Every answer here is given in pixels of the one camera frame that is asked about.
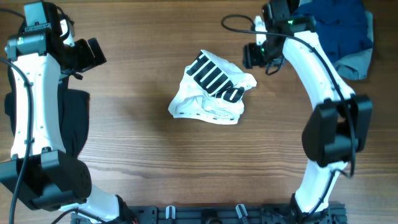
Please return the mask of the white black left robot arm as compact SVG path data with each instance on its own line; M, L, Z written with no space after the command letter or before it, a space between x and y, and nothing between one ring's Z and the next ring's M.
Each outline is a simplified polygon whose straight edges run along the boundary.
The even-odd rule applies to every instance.
M88 137L89 99L69 88L70 77L105 63L96 39L74 40L73 22L51 2L24 6L23 24L5 48L11 92L5 109L14 142L1 164L1 183L31 210L74 213L91 223L127 223L134 215L118 195L92 184L79 160Z

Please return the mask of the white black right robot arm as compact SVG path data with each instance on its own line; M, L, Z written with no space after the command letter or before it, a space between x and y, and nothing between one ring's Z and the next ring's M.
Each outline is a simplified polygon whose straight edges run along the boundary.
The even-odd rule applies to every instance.
M245 68L280 69L288 61L310 98L313 112L302 132L308 157L303 181L292 205L302 219L313 219L328 208L328 198L347 165L364 149L372 102L356 95L337 74L324 53L315 24L295 17L298 1L269 1L251 32L256 41L244 46Z

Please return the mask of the white t-shirt black print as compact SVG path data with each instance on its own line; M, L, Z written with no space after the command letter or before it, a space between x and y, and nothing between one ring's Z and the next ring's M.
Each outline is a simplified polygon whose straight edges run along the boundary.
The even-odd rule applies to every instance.
M168 111L174 118L234 125L244 112L244 93L256 86L257 81L250 73L201 50L193 63L185 67Z

